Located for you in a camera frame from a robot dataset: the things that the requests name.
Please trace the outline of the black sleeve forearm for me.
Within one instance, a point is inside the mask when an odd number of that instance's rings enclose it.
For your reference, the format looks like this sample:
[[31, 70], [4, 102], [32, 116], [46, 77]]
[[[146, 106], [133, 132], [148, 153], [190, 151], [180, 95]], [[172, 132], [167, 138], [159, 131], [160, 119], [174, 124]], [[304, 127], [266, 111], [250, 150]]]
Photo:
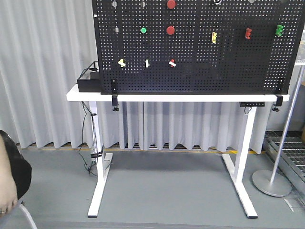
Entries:
[[18, 199], [21, 199], [29, 190], [32, 167], [19, 152], [15, 142], [9, 137], [9, 135], [3, 130], [0, 131], [0, 135], [4, 140], [5, 148], [8, 153], [12, 177], [17, 188], [17, 197]]

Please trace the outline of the person's hand with ring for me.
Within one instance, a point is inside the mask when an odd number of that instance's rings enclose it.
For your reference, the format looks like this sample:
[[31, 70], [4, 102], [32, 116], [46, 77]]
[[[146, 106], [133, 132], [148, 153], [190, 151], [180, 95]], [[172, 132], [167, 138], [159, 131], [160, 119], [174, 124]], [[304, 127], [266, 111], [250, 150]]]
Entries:
[[0, 217], [9, 214], [18, 202], [17, 188], [12, 176], [5, 143], [0, 137]]

